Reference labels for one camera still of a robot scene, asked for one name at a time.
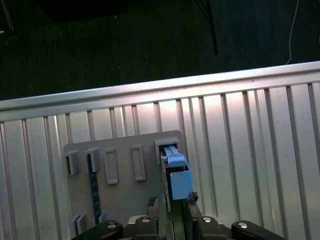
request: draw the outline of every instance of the light blue block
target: light blue block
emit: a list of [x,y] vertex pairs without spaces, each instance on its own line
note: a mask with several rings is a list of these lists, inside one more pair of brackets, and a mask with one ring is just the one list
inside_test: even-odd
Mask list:
[[194,191],[190,170],[172,172],[170,179],[173,200],[186,199]]

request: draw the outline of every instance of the rectangular slot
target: rectangular slot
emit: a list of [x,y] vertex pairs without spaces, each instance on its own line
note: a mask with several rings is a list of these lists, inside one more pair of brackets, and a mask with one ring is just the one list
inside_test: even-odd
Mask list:
[[75,218],[72,220],[72,224],[74,226],[74,232],[75,235],[78,236],[79,235],[79,230],[78,230],[78,224],[77,224],[77,220],[80,218],[80,215],[75,216]]
[[107,220],[107,214],[103,212],[99,217],[99,223],[102,223]]
[[70,170],[70,160],[69,160],[69,157],[66,156],[65,157],[65,161],[66,161],[66,169],[67,169],[67,173],[68,175],[71,175],[71,170]]
[[90,155],[92,172],[97,172],[100,169],[100,155],[98,148],[91,148],[85,151],[87,155]]
[[134,178],[136,181],[146,180],[145,163],[142,145],[131,147]]
[[156,162],[160,165],[160,148],[166,146],[175,146],[177,149],[180,149],[179,139],[177,137],[166,138],[166,139],[159,139],[154,141],[155,145],[155,155],[156,155]]
[[76,225],[77,225],[77,231],[78,234],[82,234],[85,231],[87,231],[87,215],[82,214],[77,220],[76,220]]
[[115,148],[108,148],[105,150],[105,176],[108,184],[117,184],[118,179],[118,167],[117,156]]
[[78,151],[71,151],[64,154],[65,163],[66,163],[66,170],[68,175],[75,175],[77,174],[79,169],[78,163]]

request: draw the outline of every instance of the black plastic piece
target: black plastic piece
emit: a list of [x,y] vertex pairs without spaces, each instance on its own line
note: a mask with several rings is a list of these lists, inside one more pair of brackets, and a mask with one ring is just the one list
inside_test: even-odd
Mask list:
[[92,170],[92,162],[91,162],[90,154],[87,154],[86,160],[88,164],[94,222],[97,225],[99,224],[99,217],[101,216],[101,203],[100,203],[100,195],[99,195],[99,188],[98,188],[98,179],[97,179],[97,174]]
[[219,223],[213,217],[203,216],[197,220],[199,239],[201,240],[228,240],[223,234]]
[[198,201],[198,193],[196,191],[189,192],[188,198],[186,199],[188,204],[196,204]]
[[159,240],[157,222],[153,217],[143,216],[135,221],[134,240]]
[[[246,228],[242,228],[239,223],[246,224]],[[250,221],[236,221],[231,226],[232,236],[236,240],[286,240],[261,226]]]
[[107,220],[81,233],[72,240],[116,240],[122,238],[122,234],[123,226],[120,222]]
[[183,201],[183,220],[185,236],[187,240],[198,239],[198,219],[202,217],[202,213],[197,204],[189,204]]

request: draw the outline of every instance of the black cable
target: black cable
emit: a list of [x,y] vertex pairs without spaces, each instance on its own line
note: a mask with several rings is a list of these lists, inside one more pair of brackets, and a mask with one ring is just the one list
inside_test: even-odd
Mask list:
[[211,0],[206,0],[206,7],[205,7],[204,3],[202,2],[202,0],[199,0],[199,1],[195,0],[195,3],[197,4],[200,11],[202,12],[204,18],[210,24],[214,53],[217,55],[218,54],[218,44],[217,44],[217,36],[216,36],[216,31],[215,31],[215,21],[214,21],[214,17],[213,17],[213,13],[212,13]]
[[213,13],[212,13],[211,0],[206,0],[206,5],[207,5],[207,8],[208,8],[208,14],[209,14],[209,19],[210,19],[210,26],[211,26],[211,33],[212,33],[212,39],[213,39],[214,52],[215,52],[216,55],[218,55],[217,36],[216,36],[216,31],[215,31],[215,21],[214,21],[214,16],[213,16]]
[[203,6],[203,3],[202,3],[202,1],[201,0],[195,0],[195,3],[198,5],[198,7],[199,7],[199,9],[200,9],[200,11],[202,12],[202,14],[203,14],[203,16],[204,16],[204,18],[207,20],[207,22],[208,23],[210,23],[210,19],[209,19],[209,17],[208,17],[208,11],[205,9],[205,7],[203,6],[200,6],[200,2],[201,2],[201,4],[202,4],[202,6]]

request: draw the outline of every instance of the cable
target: cable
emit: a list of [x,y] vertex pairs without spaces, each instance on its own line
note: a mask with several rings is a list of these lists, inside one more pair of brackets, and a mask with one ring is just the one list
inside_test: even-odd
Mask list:
[[300,0],[296,1],[296,7],[295,7],[295,12],[294,12],[294,17],[293,17],[293,21],[292,21],[292,25],[291,25],[291,31],[290,31],[290,37],[289,37],[289,60],[286,62],[285,65],[287,65],[288,63],[291,62],[292,59],[292,53],[291,53],[291,39],[292,39],[292,32],[294,31],[294,26],[295,26],[295,22],[296,22],[296,16],[297,16],[297,12],[298,12],[298,7],[299,7],[299,2]]
[[204,6],[204,4],[202,3],[202,1],[201,1],[201,0],[199,0],[199,1],[195,0],[195,3],[198,5],[198,7],[199,7],[200,11],[202,12],[204,18],[207,20],[208,23],[210,23],[210,19],[209,19],[209,17],[208,17],[208,11],[207,11],[207,9],[205,8],[205,6]]

